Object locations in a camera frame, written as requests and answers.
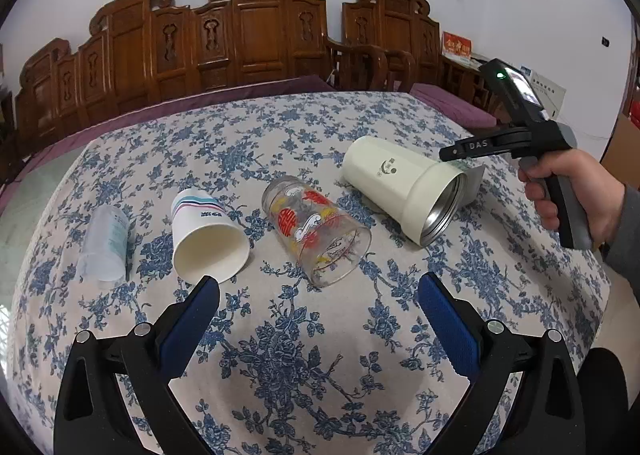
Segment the grey sleeve forearm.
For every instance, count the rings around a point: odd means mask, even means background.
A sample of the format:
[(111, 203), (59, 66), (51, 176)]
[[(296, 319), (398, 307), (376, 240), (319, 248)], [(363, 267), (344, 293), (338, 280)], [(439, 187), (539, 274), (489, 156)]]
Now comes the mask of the grey sleeve forearm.
[(625, 198), (614, 239), (601, 247), (603, 260), (629, 283), (634, 297), (640, 291), (640, 196), (625, 187)]

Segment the person's right hand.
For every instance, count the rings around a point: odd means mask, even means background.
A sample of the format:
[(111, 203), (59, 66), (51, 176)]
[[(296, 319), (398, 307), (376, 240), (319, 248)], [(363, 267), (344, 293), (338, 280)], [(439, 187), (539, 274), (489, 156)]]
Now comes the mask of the person's right hand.
[(542, 226), (548, 231), (557, 231), (560, 227), (559, 209), (547, 199), (541, 184), (543, 178), (552, 174), (570, 180), (586, 212), (593, 241), (597, 245), (612, 245), (620, 226), (626, 187), (580, 149), (548, 152), (530, 166), (522, 164), (518, 178), (525, 184), (526, 198), (533, 201)]

